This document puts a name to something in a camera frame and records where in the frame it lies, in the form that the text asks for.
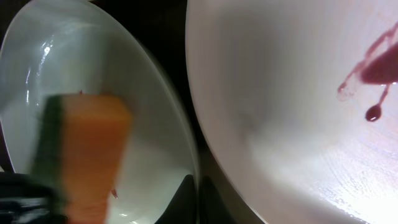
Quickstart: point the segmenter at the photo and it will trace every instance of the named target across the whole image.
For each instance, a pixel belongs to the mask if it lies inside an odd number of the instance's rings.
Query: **plate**
[[[187,63],[212,153],[267,223],[398,223],[398,87],[338,88],[398,2],[189,1]]]
[[[107,93],[134,115],[108,223],[153,224],[183,178],[198,178],[192,132],[155,60],[87,1],[38,0],[12,21],[0,53],[0,118],[12,165],[26,173],[46,96]]]

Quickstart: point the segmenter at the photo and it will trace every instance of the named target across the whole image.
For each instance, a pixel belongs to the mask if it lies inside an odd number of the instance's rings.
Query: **dark background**
[[[28,2],[29,0],[0,0],[0,42],[12,18]],[[198,124],[188,84],[185,60],[187,0],[95,0],[92,3],[120,22],[163,66],[188,114],[198,148],[206,149],[207,144]],[[2,134],[0,166],[5,171],[12,170]]]

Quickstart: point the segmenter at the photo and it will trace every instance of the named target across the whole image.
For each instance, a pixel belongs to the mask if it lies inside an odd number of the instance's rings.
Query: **white bowl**
[[[398,21],[388,0],[189,1],[187,62],[211,151],[266,222],[398,223],[398,87],[337,89]]]
[[[0,53],[0,118],[16,172],[29,170],[45,97],[80,90],[119,96],[134,115],[108,223],[153,224],[183,178],[198,178],[192,133],[173,89],[137,40],[91,3],[28,3]]]

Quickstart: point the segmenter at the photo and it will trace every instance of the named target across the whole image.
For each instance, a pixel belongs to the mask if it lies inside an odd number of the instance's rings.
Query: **dark red liquid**
[[[392,44],[397,30],[398,23],[381,35],[366,52],[365,59],[354,67],[353,71],[338,88],[339,95],[343,95],[343,97],[352,96],[353,93],[350,92],[350,86],[348,85],[352,78],[359,79],[363,84],[386,86],[379,102],[370,107],[365,114],[366,120],[370,122],[375,122],[381,117],[381,105],[388,95],[390,85],[398,82],[398,43]],[[374,54],[377,53],[383,43],[387,44],[387,50],[375,57]]]

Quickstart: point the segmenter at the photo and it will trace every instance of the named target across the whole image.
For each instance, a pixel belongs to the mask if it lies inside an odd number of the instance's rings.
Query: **orange object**
[[[69,223],[102,224],[132,117],[114,96],[66,95],[62,124],[62,184]]]

